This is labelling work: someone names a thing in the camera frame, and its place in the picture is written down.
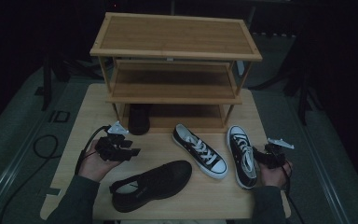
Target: hand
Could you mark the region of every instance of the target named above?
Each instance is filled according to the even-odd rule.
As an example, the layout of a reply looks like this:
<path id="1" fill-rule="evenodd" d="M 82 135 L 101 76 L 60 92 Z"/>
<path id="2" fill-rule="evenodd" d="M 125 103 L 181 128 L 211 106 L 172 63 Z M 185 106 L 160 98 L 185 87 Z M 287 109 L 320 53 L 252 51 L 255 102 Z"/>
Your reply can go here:
<path id="1" fill-rule="evenodd" d="M 80 165 L 78 175 L 96 182 L 100 182 L 109 171 L 117 167 L 122 161 L 104 161 L 95 150 L 98 140 L 93 140 L 85 159 Z"/>
<path id="2" fill-rule="evenodd" d="M 267 165 L 261 162 L 258 163 L 258 166 L 260 167 L 261 183 L 263 186 L 281 188 L 286 183 L 286 175 L 283 173 L 282 167 L 269 169 Z M 283 166 L 288 176 L 292 173 L 291 167 L 293 167 L 293 164 L 290 161 L 287 161 Z"/>

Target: dark background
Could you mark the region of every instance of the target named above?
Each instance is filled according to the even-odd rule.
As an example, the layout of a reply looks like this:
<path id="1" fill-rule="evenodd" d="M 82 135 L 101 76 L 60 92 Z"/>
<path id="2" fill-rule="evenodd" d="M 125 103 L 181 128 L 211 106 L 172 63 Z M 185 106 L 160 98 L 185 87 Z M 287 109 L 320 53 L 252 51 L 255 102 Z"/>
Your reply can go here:
<path id="1" fill-rule="evenodd" d="M 308 74 L 358 173 L 358 0 L 177 0 L 175 13 L 247 20 L 252 7 L 252 33 L 296 36 L 282 73 L 296 70 L 292 84 Z M 170 0 L 0 1 L 0 114 L 47 55 L 88 61 L 105 11 L 171 10 Z"/>

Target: shoe rack shelf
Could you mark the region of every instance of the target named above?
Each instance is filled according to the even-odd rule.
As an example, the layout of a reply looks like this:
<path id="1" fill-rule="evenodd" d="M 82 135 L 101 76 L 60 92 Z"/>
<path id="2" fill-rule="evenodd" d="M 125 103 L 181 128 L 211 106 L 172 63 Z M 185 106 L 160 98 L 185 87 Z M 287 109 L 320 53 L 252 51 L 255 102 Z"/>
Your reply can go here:
<path id="1" fill-rule="evenodd" d="M 153 104 L 150 133 L 171 133 L 177 123 L 225 132 L 252 62 L 262 60 L 242 20 L 126 13 L 106 13 L 90 55 L 99 57 L 106 102 L 124 127 L 130 104 Z M 235 61 L 248 62 L 239 81 Z"/>

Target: white shoelace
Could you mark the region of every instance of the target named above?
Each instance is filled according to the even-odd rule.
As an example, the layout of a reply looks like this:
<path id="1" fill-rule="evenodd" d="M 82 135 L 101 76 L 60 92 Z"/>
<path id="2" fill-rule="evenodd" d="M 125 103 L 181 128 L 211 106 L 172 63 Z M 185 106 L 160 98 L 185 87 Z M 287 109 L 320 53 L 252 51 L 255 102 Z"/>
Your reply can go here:
<path id="1" fill-rule="evenodd" d="M 242 167 L 245 167 L 247 172 L 252 172 L 254 169 L 252 147 L 248 145 L 246 137 L 242 134 L 234 135 L 234 140 L 242 151 Z"/>
<path id="2" fill-rule="evenodd" d="M 212 151 L 205 146 L 205 143 L 203 143 L 202 140 L 199 139 L 199 141 L 197 141 L 194 137 L 187 136 L 185 141 L 194 145 L 193 148 L 206 161 L 207 165 L 210 165 L 216 159 L 217 155 L 213 154 Z"/>

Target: black shoe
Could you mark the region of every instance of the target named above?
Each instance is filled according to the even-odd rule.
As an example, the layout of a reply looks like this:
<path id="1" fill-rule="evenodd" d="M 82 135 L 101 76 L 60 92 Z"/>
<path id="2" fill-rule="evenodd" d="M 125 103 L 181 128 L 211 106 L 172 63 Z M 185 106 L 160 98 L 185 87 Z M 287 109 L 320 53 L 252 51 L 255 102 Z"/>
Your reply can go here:
<path id="1" fill-rule="evenodd" d="M 176 125 L 172 138 L 177 145 L 193 156 L 203 173 L 216 179 L 222 179 L 227 175 L 227 164 L 223 158 L 185 125 Z"/>
<path id="2" fill-rule="evenodd" d="M 252 145 L 245 130 L 240 126 L 231 126 L 227 132 L 227 146 L 234 158 L 238 184 L 243 189 L 251 189 L 257 175 Z"/>
<path id="3" fill-rule="evenodd" d="M 128 213 L 152 200 L 172 197 L 181 191 L 191 177 L 188 161 L 172 161 L 141 175 L 119 180 L 110 187 L 113 206 Z"/>
<path id="4" fill-rule="evenodd" d="M 147 133 L 150 129 L 149 111 L 151 105 L 130 105 L 129 132 L 135 135 Z"/>

